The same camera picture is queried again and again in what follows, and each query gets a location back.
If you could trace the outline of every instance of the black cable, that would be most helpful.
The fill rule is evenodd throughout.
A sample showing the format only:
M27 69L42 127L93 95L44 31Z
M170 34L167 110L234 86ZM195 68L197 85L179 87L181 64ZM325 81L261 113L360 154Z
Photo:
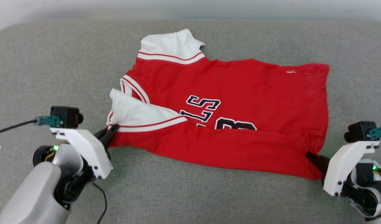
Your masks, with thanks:
M8 130L11 130L11 129L14 129L14 128L17 128L17 127L20 127L20 126L23 126L23 125L35 123L35 122L37 122L37 120L29 120L29 121L26 121L26 122L23 122L23 123L20 123L20 124L16 124L16 125L13 125L13 126L10 126L10 127L4 128L4 129L1 129L0 133L1 132L6 132Z
M103 197L105 198L105 211L103 211L102 215L100 216L100 218L99 218L99 220L98 220L98 222L97 222L97 224L100 224L100 222L102 221L103 216L105 216L105 213L106 213L106 211L107 211L107 209L108 209L108 200L106 199L106 194L105 194L105 192L102 190L102 188L99 187L99 186L98 186L97 184L95 184L94 182L92 182L92 184L93 184L97 189L99 189L100 191L102 191L102 193L103 193Z

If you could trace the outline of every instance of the red fabric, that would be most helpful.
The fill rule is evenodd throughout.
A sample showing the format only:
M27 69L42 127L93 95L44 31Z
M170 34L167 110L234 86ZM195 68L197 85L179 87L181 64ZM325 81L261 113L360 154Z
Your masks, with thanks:
M204 116L147 133L119 133L112 146L140 147L201 165L261 170L310 179L321 173L305 157L317 154L328 124L328 65L279 66L254 59L223 62L207 58L183 65L137 58L127 75L150 103ZM218 99L215 110L190 105L190 95ZM252 123L255 130L215 130L219 118Z

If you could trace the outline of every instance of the jersey lettering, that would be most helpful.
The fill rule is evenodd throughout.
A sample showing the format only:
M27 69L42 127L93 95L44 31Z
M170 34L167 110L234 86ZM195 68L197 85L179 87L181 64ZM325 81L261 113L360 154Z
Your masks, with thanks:
M206 107L206 109L209 110L216 110L218 106L220 105L221 101L216 99L201 99L199 102L199 97L190 95L188 100L186 101L187 104L197 106L197 107L204 107L204 105L208 104L209 106Z
M181 110L179 113L180 113L181 115L183 115L183 116L191 117L191 118L193 118L193 119L198 119L198 120L200 120L200 121L202 121L202 122L207 122L208 119L210 119L211 115L213 114L213 112L209 112L209 111L205 111L205 110L203 110L203 112L202 112L202 114L204 115L204 117L199 116L199 115L195 115L195 114L191 114L191 113L186 112L186 111L184 111L184 110Z
M229 127L231 129L257 130L254 124L250 122L235 121L233 119L227 119L223 117L220 117L216 120L216 129L224 129L225 127Z

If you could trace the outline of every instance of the white background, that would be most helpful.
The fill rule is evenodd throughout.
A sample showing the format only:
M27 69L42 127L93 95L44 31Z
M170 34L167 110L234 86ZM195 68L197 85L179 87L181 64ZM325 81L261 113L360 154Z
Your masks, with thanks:
M0 0L0 30L68 18L381 20L381 0Z

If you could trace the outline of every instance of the gray table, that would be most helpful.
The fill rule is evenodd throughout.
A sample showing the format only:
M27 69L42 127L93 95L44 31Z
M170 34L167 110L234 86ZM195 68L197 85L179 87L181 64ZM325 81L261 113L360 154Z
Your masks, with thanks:
M381 22L335 21L41 21L0 32L0 128L75 106L82 128L105 126L119 78L147 34L189 28L205 55L280 65L325 63L330 122L321 154L345 144L349 124L381 125ZM0 212L33 168L34 150L57 143L47 127L0 134ZM102 223L360 223L320 181L183 163L129 147L111 150L113 171L99 181L108 198ZM381 162L381 149L370 156ZM85 188L68 223L96 223L102 194Z

